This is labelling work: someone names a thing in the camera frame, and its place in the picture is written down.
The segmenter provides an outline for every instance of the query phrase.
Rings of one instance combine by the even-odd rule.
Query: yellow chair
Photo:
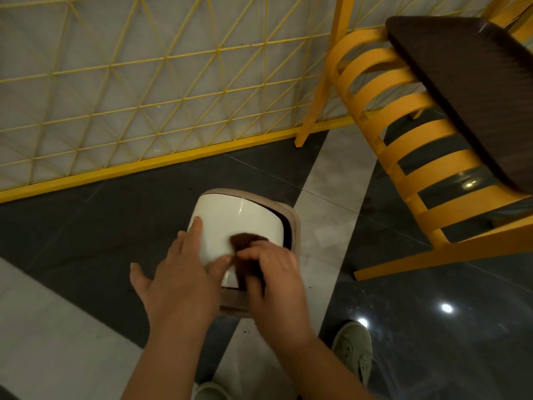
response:
[[[501,3],[507,1],[494,0],[486,10],[490,14],[496,14],[491,15],[494,16],[491,20],[501,26],[511,24],[533,3],[533,0],[516,0],[512,5],[502,8]],[[350,3],[343,5],[343,2],[346,0],[337,0],[339,11],[336,9],[335,19],[338,21],[346,19],[342,8],[351,11],[351,6],[348,5]],[[533,35],[532,16],[533,11],[526,11],[511,26],[510,32],[517,39],[528,39]],[[398,165],[400,159],[425,144],[456,134],[457,130],[447,119],[433,120],[410,130],[386,146],[380,137],[380,133],[386,127],[407,114],[416,114],[435,106],[436,103],[427,92],[409,94],[388,104],[377,114],[369,117],[364,109],[378,95],[392,87],[418,83],[419,80],[392,48],[371,49],[349,64],[343,62],[342,59],[355,47],[365,43],[385,41],[386,31],[384,27],[357,30],[335,40],[338,38],[337,35],[333,33],[331,35],[334,44],[328,53],[325,77],[317,90],[311,109],[314,107],[314,109],[321,110],[323,103],[321,99],[324,96],[327,98],[329,87],[332,86],[336,89],[341,101],[348,108],[349,114],[361,129],[366,141],[376,153],[377,159],[390,176],[402,200],[407,204],[419,227],[433,246],[431,251],[425,253],[359,270],[355,272],[356,279],[360,281],[411,269],[533,250],[533,215],[512,221],[461,242],[451,243],[448,241],[442,228],[520,201],[529,195],[498,184],[470,192],[428,209],[418,194],[420,191],[459,172],[481,166],[481,160],[472,149],[466,149],[438,158],[409,175],[405,175]],[[350,86],[359,75],[371,71],[388,70],[388,68],[392,68],[392,70],[374,78],[355,95],[351,93]]]

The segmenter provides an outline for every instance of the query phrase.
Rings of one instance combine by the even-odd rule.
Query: hand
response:
[[[316,340],[294,254],[272,242],[256,241],[237,256],[258,260],[263,271],[264,296],[257,277],[248,276],[246,287],[257,329],[276,355],[289,354]]]
[[[204,268],[200,262],[201,234],[202,220],[196,217],[187,233],[177,234],[153,281],[139,264],[131,264],[130,281],[146,309],[150,336],[184,329],[193,336],[205,334],[218,314],[220,286],[231,255]]]

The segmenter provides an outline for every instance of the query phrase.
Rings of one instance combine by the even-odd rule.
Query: brown cloth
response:
[[[266,240],[267,238],[259,236],[252,233],[239,233],[230,237],[230,244],[233,247],[235,252],[240,251],[245,248],[249,248],[252,242],[257,240]],[[263,289],[266,286],[265,279],[263,277],[263,272],[259,266],[259,261],[256,260],[242,260],[236,255],[231,259],[231,265],[235,266],[235,275],[237,277],[237,282],[239,283],[239,289],[242,291],[246,290],[246,276],[253,275],[257,276],[261,281]]]

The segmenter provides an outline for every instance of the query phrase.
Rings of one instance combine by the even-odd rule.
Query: right hand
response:
[[[264,290],[257,277],[248,276],[246,287],[250,311],[257,329],[276,355],[316,339],[309,313],[298,261],[287,248],[268,241],[256,241],[237,253],[243,260],[258,260],[263,271]]]

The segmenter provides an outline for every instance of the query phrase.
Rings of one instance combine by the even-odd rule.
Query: yellow metal grid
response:
[[[2,30],[5,33],[9,33],[13,39],[16,39],[16,43],[27,51],[27,55],[34,60],[35,66],[39,67],[39,72],[37,73],[0,77],[2,104],[9,106],[9,109],[23,113],[24,116],[29,118],[29,123],[18,124],[17,126],[6,126],[5,121],[0,119],[0,149],[2,149],[0,153],[6,153],[3,154],[4,158],[0,157],[0,180],[4,180],[0,184],[0,189],[20,188],[45,180],[71,178],[75,174],[87,171],[94,172],[108,169],[111,170],[107,172],[109,174],[122,174],[122,171],[112,169],[121,166],[143,168],[143,165],[132,165],[132,163],[146,161],[158,155],[173,156],[182,154],[184,150],[190,148],[193,148],[196,153],[187,157],[204,156],[204,153],[208,151],[211,152],[210,154],[215,154],[226,147],[220,147],[218,150],[217,148],[210,148],[214,144],[222,142],[222,144],[225,143],[224,146],[233,149],[242,145],[238,141],[243,138],[257,138],[257,140],[262,140],[262,142],[274,140],[276,139],[275,136],[269,138],[268,135],[284,129],[294,128],[301,124],[305,109],[310,104],[313,95],[313,87],[318,81],[323,65],[335,0],[245,0],[243,9],[236,15],[236,19],[225,34],[220,33],[222,29],[217,25],[218,11],[214,7],[214,3],[218,0],[193,0],[170,42],[165,42],[163,39],[162,23],[157,22],[157,18],[150,10],[149,2],[152,0],[131,0],[127,17],[119,31],[112,53],[109,53],[109,48],[102,44],[97,28],[87,19],[84,19],[80,13],[84,3],[102,1],[15,0],[15,2],[0,4],[0,25]],[[489,1],[357,0],[351,28],[354,30],[361,27],[377,26],[384,23],[384,18],[394,14],[477,15]],[[262,21],[264,27],[262,41],[227,45],[228,39],[235,33],[239,23],[250,15],[250,9],[252,6],[256,6],[257,3],[260,3],[263,8]],[[38,14],[43,12],[43,9],[48,8],[59,8],[62,12],[59,39],[53,47],[53,53],[51,53],[53,55],[52,64],[50,64],[50,59],[43,55],[42,50],[39,50],[39,47],[35,45],[35,41],[30,39],[25,28],[14,26],[10,22],[10,13],[12,12],[16,13],[18,10],[25,9]],[[309,16],[309,19],[307,21],[300,20],[295,22],[293,20],[290,22],[296,12],[300,15]],[[272,28],[269,28],[269,16],[272,17],[274,15],[278,16],[279,19],[274,21],[276,24]],[[120,56],[123,53],[126,38],[130,36],[134,20],[139,19],[139,16],[149,21],[151,35],[159,50],[159,56],[122,61]],[[214,48],[176,53],[177,45],[188,27],[195,20],[204,19],[205,16],[208,16],[210,23]],[[68,43],[67,38],[72,32],[73,22],[83,28],[84,36],[90,41],[100,60],[106,62],[105,64],[82,65],[74,68],[60,66],[60,60],[64,58],[64,50]],[[305,35],[296,37],[284,36],[283,31],[280,31],[280,29],[286,28],[287,23],[292,26],[296,24],[306,26],[301,31]],[[281,44],[294,45],[295,47],[279,64],[275,67],[270,67],[269,65],[274,61],[271,59],[272,47]],[[223,64],[222,54],[228,51],[252,51],[250,58],[240,70],[238,70],[238,67],[231,67],[234,69],[233,75],[224,72],[228,67]],[[190,84],[184,87],[182,73],[176,70],[174,63],[194,56],[205,57],[205,64],[196,73]],[[259,67],[257,66],[259,59],[261,59],[262,63],[262,81],[236,87],[236,84],[239,84],[239,79],[248,68],[252,67],[253,64],[256,65],[255,67]],[[284,68],[289,66],[289,64],[293,64],[294,61],[301,67],[301,75],[275,80],[278,74],[283,73]],[[122,70],[140,67],[144,64],[154,64],[156,69],[144,91],[136,95],[129,84],[131,79],[125,78]],[[222,89],[210,93],[195,93],[195,87],[201,80],[205,79],[206,73],[215,65],[218,66],[218,76]],[[73,74],[102,72],[102,82],[92,103],[87,100],[84,91],[79,88],[79,85],[73,85],[68,81],[69,76]],[[150,102],[151,92],[153,93],[154,86],[164,72],[169,74],[169,82],[172,89],[177,90],[177,94],[180,97]],[[363,86],[373,76],[374,74],[364,76],[358,86]],[[47,81],[48,84],[48,87],[46,87],[45,107],[42,109],[40,117],[36,117],[35,112],[38,110],[34,109],[31,102],[21,103],[20,98],[11,98],[11,86],[26,84],[26,82],[32,80]],[[129,106],[108,110],[99,109],[109,92],[111,84],[118,86],[127,96],[130,101]],[[267,95],[268,89],[277,89],[279,91],[277,97],[269,99]],[[52,117],[51,112],[59,90],[67,93],[72,103],[82,107],[81,110],[85,113],[68,117]],[[379,99],[373,101],[369,109],[381,107],[387,104],[390,98],[395,99],[405,93],[405,91],[404,87],[391,90],[389,95],[380,96]],[[244,94],[247,97],[243,98],[242,101],[236,97]],[[261,97],[260,111],[243,114],[245,113],[245,107],[258,97]],[[291,97],[291,104],[280,104],[280,101],[284,101],[288,97]],[[194,108],[201,105],[200,101],[206,101],[208,98],[211,98],[209,100],[210,103],[204,107],[205,109],[202,109],[202,112],[192,112]],[[236,106],[232,105],[236,100],[239,103]],[[210,117],[215,107],[219,107],[222,110],[224,118],[206,121],[206,118]],[[159,110],[166,108],[168,108],[169,113],[159,123],[155,123],[156,121],[147,113],[149,109]],[[183,112],[184,117],[189,122],[189,126],[169,129],[169,124],[172,123],[175,115],[181,112]],[[129,114],[129,118],[124,122],[123,126],[113,126],[113,124],[106,121],[106,118],[109,118],[112,114]],[[338,98],[332,95],[330,102],[321,115],[322,120],[344,115],[346,115],[346,112],[343,106]],[[68,128],[71,124],[81,123],[82,121],[84,121],[84,126],[77,140],[69,137],[68,132],[60,132],[52,128],[52,126]],[[126,137],[128,132],[134,127],[135,121],[140,121],[146,129],[149,129],[149,133]],[[335,123],[348,122],[343,119]],[[106,141],[86,143],[87,137],[92,134],[96,126],[99,129],[99,134],[101,134],[101,139],[106,139]],[[30,132],[35,140],[32,143],[32,149],[28,151],[28,149],[21,148],[17,140],[21,140],[23,135],[30,134]],[[44,140],[50,136],[53,136],[57,143],[63,143],[68,148],[65,147],[60,151],[48,154],[40,152]],[[27,175],[24,180],[10,174],[9,169],[15,168],[17,165],[29,166],[29,168],[24,167]],[[86,179],[87,182],[90,182],[94,180],[94,176],[80,179]]]

